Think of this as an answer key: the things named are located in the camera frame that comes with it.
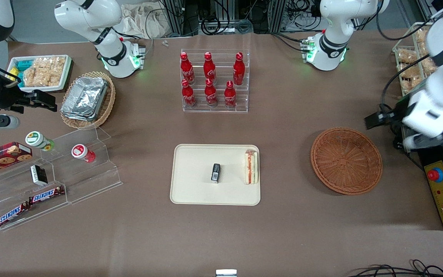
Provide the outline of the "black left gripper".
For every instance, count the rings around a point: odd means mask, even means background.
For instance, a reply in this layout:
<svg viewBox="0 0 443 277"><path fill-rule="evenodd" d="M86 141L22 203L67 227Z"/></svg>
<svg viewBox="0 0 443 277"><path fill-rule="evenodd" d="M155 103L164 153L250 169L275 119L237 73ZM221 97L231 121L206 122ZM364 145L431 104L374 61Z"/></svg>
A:
<svg viewBox="0 0 443 277"><path fill-rule="evenodd" d="M389 112L376 112L365 117L364 124L366 130L386 125L401 126L402 120L411 112L409 106L409 99L401 99Z"/></svg>

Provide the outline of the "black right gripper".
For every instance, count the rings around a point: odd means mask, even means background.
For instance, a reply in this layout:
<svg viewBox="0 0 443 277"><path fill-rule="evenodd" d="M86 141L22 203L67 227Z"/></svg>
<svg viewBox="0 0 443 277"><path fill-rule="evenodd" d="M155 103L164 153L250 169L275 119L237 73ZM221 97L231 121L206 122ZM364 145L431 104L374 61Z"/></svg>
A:
<svg viewBox="0 0 443 277"><path fill-rule="evenodd" d="M30 107L57 112L56 98L51 94L41 90L33 90L33 103L31 103L31 99L26 92L21 91L17 85L8 88L7 85L10 84L10 80L0 79L0 110L23 114L25 107Z"/></svg>

